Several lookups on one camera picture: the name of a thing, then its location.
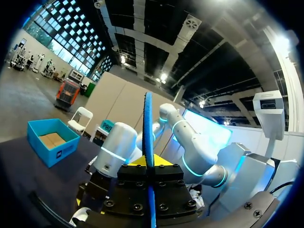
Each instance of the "yellow object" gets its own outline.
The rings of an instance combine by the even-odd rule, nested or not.
[[[146,166],[146,158],[145,156],[140,157],[136,161],[133,161],[133,163],[130,163],[128,165],[135,166],[135,165],[142,165]],[[159,166],[159,165],[173,165],[172,163],[168,162],[167,160],[164,160],[158,155],[154,155],[154,166]]]

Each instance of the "label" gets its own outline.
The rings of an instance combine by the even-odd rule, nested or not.
[[[110,133],[112,128],[114,127],[114,124],[111,120],[103,120],[100,127],[105,130],[106,132]]]

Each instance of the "cable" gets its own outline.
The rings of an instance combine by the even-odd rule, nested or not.
[[[269,193],[270,193],[270,194],[273,194],[273,193],[275,193],[276,191],[278,191],[279,189],[281,189],[281,188],[283,188],[283,187],[285,187],[285,186],[287,186],[287,185],[292,185],[293,183],[294,183],[294,181],[290,181],[290,182],[286,182],[286,183],[284,183],[284,184],[281,184],[280,186],[278,186],[278,187],[276,187],[275,189],[271,190]]]
[[[219,195],[220,193],[217,195],[217,197],[210,203],[209,207],[208,207],[208,213],[207,216],[210,215],[210,210],[211,210],[211,206],[219,199]]]

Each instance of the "glass wall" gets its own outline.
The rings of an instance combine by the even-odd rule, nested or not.
[[[105,54],[102,40],[75,0],[48,5],[27,32],[84,75]]]

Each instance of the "white robotic arm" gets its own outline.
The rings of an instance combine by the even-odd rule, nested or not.
[[[160,106],[160,118],[152,125],[154,140],[167,126],[172,129],[177,141],[185,150],[178,161],[184,172],[185,182],[202,183],[212,187],[221,186],[227,178],[227,171],[224,167],[215,165],[218,157],[211,148],[208,148],[208,139],[196,133],[171,104]],[[142,136],[143,133],[139,133],[136,138],[136,147],[130,157],[130,162],[142,156]]]

